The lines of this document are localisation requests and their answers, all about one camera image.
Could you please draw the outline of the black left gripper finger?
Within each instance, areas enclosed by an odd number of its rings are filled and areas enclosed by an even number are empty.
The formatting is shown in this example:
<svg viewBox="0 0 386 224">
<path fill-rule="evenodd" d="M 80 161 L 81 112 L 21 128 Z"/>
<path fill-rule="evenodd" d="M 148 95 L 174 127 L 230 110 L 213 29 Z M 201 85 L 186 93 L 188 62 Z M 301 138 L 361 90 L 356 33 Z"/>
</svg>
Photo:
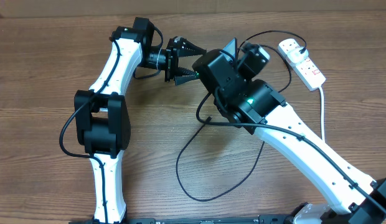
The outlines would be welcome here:
<svg viewBox="0 0 386 224">
<path fill-rule="evenodd" d="M 206 49 L 200 48 L 187 39 L 182 39 L 181 49 L 179 50 L 180 57 L 190 57 L 195 55 L 204 55 L 207 53 Z"/>
<path fill-rule="evenodd" d="M 193 70 L 187 68 L 179 67 L 174 76 L 175 86 L 193 81 L 199 78 L 199 74 Z"/>
</svg>

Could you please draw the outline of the blue screen smartphone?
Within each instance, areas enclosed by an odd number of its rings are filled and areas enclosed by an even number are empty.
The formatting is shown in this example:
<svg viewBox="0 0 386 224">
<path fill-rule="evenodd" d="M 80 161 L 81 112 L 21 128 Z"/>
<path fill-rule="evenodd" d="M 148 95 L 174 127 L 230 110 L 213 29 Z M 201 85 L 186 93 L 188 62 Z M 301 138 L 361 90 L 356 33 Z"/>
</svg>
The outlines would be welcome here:
<svg viewBox="0 0 386 224">
<path fill-rule="evenodd" d="M 236 51 L 237 51 L 237 39 L 233 38 L 224 48 L 224 51 L 228 52 L 230 55 L 233 56 L 233 58 L 236 57 Z"/>
</svg>

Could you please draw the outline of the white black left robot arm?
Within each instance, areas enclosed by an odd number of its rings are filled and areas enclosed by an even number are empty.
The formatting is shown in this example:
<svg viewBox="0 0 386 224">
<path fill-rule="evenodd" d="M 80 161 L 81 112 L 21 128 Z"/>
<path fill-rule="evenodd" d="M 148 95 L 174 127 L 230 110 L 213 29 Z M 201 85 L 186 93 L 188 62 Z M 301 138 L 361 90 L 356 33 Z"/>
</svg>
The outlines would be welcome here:
<svg viewBox="0 0 386 224">
<path fill-rule="evenodd" d="M 138 67 L 164 72 L 165 80 L 182 84 L 196 74 L 178 66 L 181 57 L 203 55 L 187 39 L 170 39 L 166 49 L 153 46 L 158 28 L 147 18 L 137 17 L 132 27 L 117 27 L 110 40 L 112 49 L 106 65 L 87 91 L 75 94 L 78 143 L 85 148 L 94 178 L 96 208 L 90 223 L 123 223 L 126 202 L 122 188 L 122 158 L 131 137 L 125 93 Z"/>
</svg>

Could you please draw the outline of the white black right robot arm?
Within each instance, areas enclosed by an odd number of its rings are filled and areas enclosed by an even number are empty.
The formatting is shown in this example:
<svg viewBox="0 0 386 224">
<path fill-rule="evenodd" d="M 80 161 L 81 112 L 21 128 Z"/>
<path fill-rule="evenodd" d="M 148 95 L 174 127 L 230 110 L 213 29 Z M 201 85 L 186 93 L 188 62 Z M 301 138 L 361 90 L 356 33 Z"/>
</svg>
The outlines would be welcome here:
<svg viewBox="0 0 386 224">
<path fill-rule="evenodd" d="M 375 180 L 345 161 L 312 132 L 283 95 L 257 79 L 269 61 L 259 45 L 245 44 L 238 57 L 211 50 L 193 70 L 226 125 L 243 127 L 284 155 L 321 192 L 326 203 L 306 203 L 291 223 L 382 223 L 386 219 L 386 179 Z"/>
</svg>

